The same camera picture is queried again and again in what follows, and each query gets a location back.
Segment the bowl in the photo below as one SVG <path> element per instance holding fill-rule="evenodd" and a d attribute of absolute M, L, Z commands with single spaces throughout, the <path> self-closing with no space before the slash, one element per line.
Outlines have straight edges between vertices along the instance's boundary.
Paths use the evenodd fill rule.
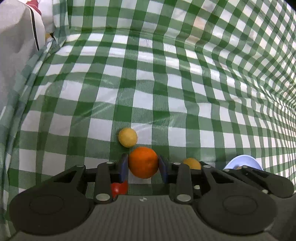
<path fill-rule="evenodd" d="M 252 168 L 256 168 L 259 170 L 262 170 L 262 167 L 260 166 L 260 164 L 256 161 L 256 159 L 252 156 L 249 155 L 240 155 L 237 156 L 235 158 L 233 158 L 226 166 L 224 169 L 236 169 L 240 166 L 249 166 Z"/>

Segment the yellow fruit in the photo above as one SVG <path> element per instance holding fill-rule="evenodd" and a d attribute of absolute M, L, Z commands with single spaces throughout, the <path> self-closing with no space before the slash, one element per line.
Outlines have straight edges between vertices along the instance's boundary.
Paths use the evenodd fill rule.
<path fill-rule="evenodd" d="M 137 141 L 137 133 L 131 128 L 124 128 L 118 134 L 118 140 L 121 145 L 124 147 L 130 148 L 133 147 Z"/>
<path fill-rule="evenodd" d="M 190 169 L 201 170 L 202 168 L 200 162 L 194 158 L 187 158 L 183 161 L 183 163 L 188 165 Z"/>

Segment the fabric backdrop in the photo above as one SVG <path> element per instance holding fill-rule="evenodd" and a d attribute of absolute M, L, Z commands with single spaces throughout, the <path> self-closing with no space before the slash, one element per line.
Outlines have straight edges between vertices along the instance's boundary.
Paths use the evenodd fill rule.
<path fill-rule="evenodd" d="M 55 39 L 0 115 L 6 212 L 19 192 L 137 146 L 219 169 L 248 154 L 295 184 L 296 14 L 279 0 L 54 0 Z M 128 175 L 129 193 L 160 182 Z"/>

